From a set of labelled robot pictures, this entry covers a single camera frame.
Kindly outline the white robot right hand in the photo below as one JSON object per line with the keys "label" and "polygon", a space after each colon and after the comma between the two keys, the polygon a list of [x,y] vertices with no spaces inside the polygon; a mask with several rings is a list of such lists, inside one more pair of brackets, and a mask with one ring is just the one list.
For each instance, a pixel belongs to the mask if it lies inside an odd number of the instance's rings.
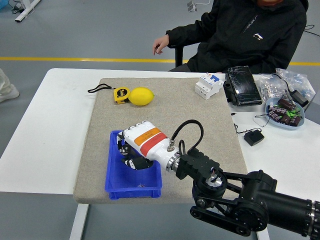
{"label": "white robot right hand", "polygon": [[180,154],[159,128],[149,121],[142,121],[117,134],[117,147],[122,162],[134,170],[148,169],[158,162],[166,171],[178,170]]}

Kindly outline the person's hand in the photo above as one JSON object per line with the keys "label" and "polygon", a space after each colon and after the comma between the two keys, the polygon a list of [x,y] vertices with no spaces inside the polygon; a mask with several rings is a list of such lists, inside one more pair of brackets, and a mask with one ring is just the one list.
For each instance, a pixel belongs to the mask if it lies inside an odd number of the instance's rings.
{"label": "person's hand", "polygon": [[169,44],[169,35],[165,34],[164,36],[157,38],[152,45],[152,54],[155,56],[161,55],[163,53],[163,49],[167,47]]}

